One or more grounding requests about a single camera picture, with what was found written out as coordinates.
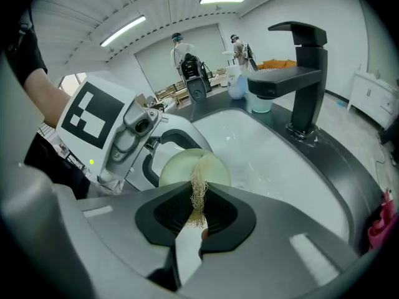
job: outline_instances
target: floor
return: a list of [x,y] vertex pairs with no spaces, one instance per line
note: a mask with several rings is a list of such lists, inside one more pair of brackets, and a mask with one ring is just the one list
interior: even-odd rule
[[[208,96],[226,91],[227,88],[214,88]],[[295,93],[290,93],[274,102],[288,110],[294,106]],[[181,107],[190,104],[190,99],[182,101]],[[381,146],[377,140],[378,125],[369,117],[329,95],[324,95],[317,126],[343,144],[367,169],[374,180],[385,190],[389,187],[395,204],[399,205],[399,170],[392,166],[389,158],[390,144]]]

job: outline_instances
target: ceiling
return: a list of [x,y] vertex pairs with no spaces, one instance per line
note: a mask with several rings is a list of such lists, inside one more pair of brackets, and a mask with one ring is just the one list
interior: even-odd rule
[[[101,66],[125,49],[142,49],[161,39],[161,32],[218,23],[223,17],[241,17],[268,0],[241,4],[200,5],[200,0],[35,0],[32,17],[43,58],[49,67],[79,71],[83,64]],[[100,43],[140,15],[146,21],[107,47]]]

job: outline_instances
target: white sink basin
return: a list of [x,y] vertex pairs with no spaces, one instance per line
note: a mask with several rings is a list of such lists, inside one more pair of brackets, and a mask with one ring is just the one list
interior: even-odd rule
[[[348,241],[348,221],[333,192],[307,161],[270,129],[232,109],[202,118],[194,126],[228,167],[232,186],[287,202]],[[160,175],[171,155],[181,150],[174,143],[160,145],[154,172]],[[182,284],[201,265],[202,230],[185,227],[176,239]]]

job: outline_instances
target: countertop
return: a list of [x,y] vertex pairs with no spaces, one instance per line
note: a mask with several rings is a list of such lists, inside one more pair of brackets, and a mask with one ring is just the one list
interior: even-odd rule
[[382,192],[352,153],[319,127],[307,139],[299,141],[286,130],[286,125],[291,120],[290,110],[273,103],[270,112],[255,113],[246,98],[233,100],[228,92],[213,95],[173,114],[194,122],[226,109],[241,110],[249,114],[288,143],[319,173],[347,215],[349,244],[358,253],[364,254],[368,250],[367,228],[371,223],[370,216],[379,207]]

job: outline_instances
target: white cabinet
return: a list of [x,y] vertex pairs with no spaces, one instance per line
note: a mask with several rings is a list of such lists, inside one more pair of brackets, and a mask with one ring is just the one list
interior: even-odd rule
[[387,128],[399,112],[399,91],[374,76],[355,72],[348,110],[353,105]]

